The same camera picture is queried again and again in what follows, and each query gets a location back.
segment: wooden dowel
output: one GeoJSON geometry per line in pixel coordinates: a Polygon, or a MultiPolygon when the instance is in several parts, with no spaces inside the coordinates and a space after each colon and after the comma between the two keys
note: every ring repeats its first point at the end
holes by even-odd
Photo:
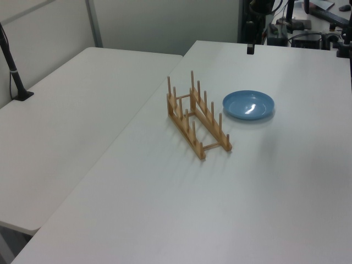
{"type": "Polygon", "coordinates": [[[222,134],[222,114],[219,114],[219,134],[222,134]]]}
{"type": "Polygon", "coordinates": [[[174,86],[174,107],[175,107],[175,109],[176,109],[176,105],[177,105],[177,103],[176,103],[176,87],[174,86]]]}
{"type": "Polygon", "coordinates": [[[192,89],[194,88],[194,77],[193,77],[193,71],[191,70],[191,80],[192,80],[192,89]]]}
{"type": "Polygon", "coordinates": [[[197,81],[197,87],[198,87],[198,101],[200,101],[200,81],[197,81]]]}
{"type": "Polygon", "coordinates": [[[190,97],[190,95],[182,95],[182,96],[178,96],[178,97],[176,97],[176,99],[182,99],[182,98],[186,98],[186,97],[190,97]]]}
{"type": "Polygon", "coordinates": [[[193,143],[196,142],[196,122],[192,122],[192,130],[193,130],[193,143]]]}
{"type": "Polygon", "coordinates": [[[189,116],[188,116],[188,109],[186,109],[186,128],[187,128],[187,132],[189,131],[189,116]]]}
{"type": "Polygon", "coordinates": [[[213,147],[217,147],[219,145],[220,145],[220,143],[216,142],[216,143],[213,143],[213,144],[210,144],[210,145],[207,145],[207,146],[203,147],[203,150],[212,149],[213,147]]]}
{"type": "Polygon", "coordinates": [[[214,102],[211,102],[211,123],[214,125],[214,102]]]}
{"type": "Polygon", "coordinates": [[[178,100],[178,104],[179,104],[179,107],[180,107],[180,119],[182,120],[183,119],[182,99],[178,100]]]}
{"type": "Polygon", "coordinates": [[[169,98],[171,97],[171,82],[170,76],[167,76],[167,86],[169,87],[169,98]]]}
{"type": "Polygon", "coordinates": [[[208,106],[207,106],[207,91],[204,91],[204,111],[205,111],[205,116],[208,113],[208,106]]]}

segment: black stand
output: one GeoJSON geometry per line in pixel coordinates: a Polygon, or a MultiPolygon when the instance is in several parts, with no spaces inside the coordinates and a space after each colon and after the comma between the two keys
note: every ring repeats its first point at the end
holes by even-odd
{"type": "Polygon", "coordinates": [[[15,96],[13,99],[18,100],[18,101],[25,101],[29,97],[31,97],[34,93],[33,92],[28,92],[26,89],[24,89],[20,75],[18,74],[15,62],[13,61],[10,48],[7,42],[7,38],[5,36],[4,29],[2,28],[2,25],[0,23],[0,46],[2,49],[2,52],[4,53],[7,65],[10,69],[10,73],[12,75],[12,78],[16,84],[18,95],[15,96]]]}
{"type": "Polygon", "coordinates": [[[352,40],[352,14],[350,16],[350,20],[348,22],[348,26],[346,29],[344,29],[344,32],[346,33],[345,36],[343,36],[343,43],[339,42],[338,43],[338,51],[336,53],[336,56],[339,58],[352,58],[351,54],[351,45],[350,42],[352,40]]]}

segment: blue plate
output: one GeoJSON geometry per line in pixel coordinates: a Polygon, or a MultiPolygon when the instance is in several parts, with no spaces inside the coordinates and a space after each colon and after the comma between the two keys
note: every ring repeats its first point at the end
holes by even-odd
{"type": "Polygon", "coordinates": [[[274,100],[269,95],[249,90],[226,95],[222,105],[231,116],[246,120],[267,117],[274,110],[274,100]]]}

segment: wooden peg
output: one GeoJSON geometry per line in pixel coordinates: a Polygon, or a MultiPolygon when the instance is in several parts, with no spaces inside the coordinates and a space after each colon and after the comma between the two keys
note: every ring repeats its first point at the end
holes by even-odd
{"type": "Polygon", "coordinates": [[[170,76],[167,76],[167,86],[169,87],[169,98],[171,97],[171,82],[170,76]]]}
{"type": "Polygon", "coordinates": [[[180,107],[180,118],[182,120],[183,119],[183,110],[182,110],[182,99],[181,98],[178,100],[178,105],[180,107]]]}
{"type": "Polygon", "coordinates": [[[219,134],[222,133],[222,114],[219,114],[219,134]]]}
{"type": "Polygon", "coordinates": [[[197,87],[198,87],[198,101],[200,102],[200,81],[197,81],[197,87]]]}
{"type": "Polygon", "coordinates": [[[194,88],[194,77],[193,77],[193,71],[191,70],[191,81],[192,81],[192,89],[194,88]]]}
{"type": "Polygon", "coordinates": [[[196,142],[196,122],[192,122],[192,130],[193,130],[193,143],[196,142]]]}
{"type": "Polygon", "coordinates": [[[207,91],[204,91],[204,111],[205,115],[208,113],[208,106],[207,106],[207,91]]]}
{"type": "Polygon", "coordinates": [[[187,132],[189,131],[189,116],[188,116],[188,109],[186,109],[186,129],[187,129],[187,132]]]}
{"type": "Polygon", "coordinates": [[[176,108],[176,87],[174,86],[174,107],[176,108]]]}
{"type": "Polygon", "coordinates": [[[211,123],[214,125],[214,102],[211,102],[211,123]]]}

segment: electronic equipment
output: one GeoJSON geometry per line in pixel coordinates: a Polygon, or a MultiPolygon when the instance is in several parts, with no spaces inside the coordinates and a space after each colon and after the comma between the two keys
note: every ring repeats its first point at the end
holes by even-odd
{"type": "MultiPolygon", "coordinates": [[[[294,30],[311,29],[311,21],[310,20],[292,19],[294,4],[295,4],[294,0],[288,1],[286,17],[284,19],[279,18],[278,20],[276,20],[276,24],[286,25],[287,31],[289,33],[292,33],[294,30]]],[[[309,14],[309,0],[304,0],[304,11],[307,14],[309,14]]]]}
{"type": "Polygon", "coordinates": [[[268,46],[286,47],[288,43],[286,25],[269,24],[266,41],[268,46]]]}
{"type": "Polygon", "coordinates": [[[291,47],[294,48],[310,48],[313,50],[319,50],[320,49],[320,42],[321,42],[321,36],[317,34],[313,34],[314,32],[309,31],[309,34],[305,34],[307,31],[295,31],[295,33],[298,33],[297,36],[292,39],[291,42],[291,47]]]}

